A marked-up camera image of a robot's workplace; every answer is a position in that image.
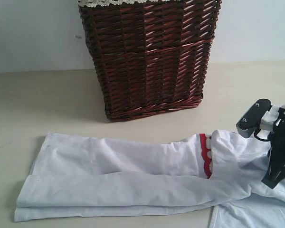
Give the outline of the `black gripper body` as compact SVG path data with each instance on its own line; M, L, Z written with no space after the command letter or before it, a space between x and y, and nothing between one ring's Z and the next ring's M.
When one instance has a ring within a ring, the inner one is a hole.
M267 179L270 181L285 179L285 117L274 126Z

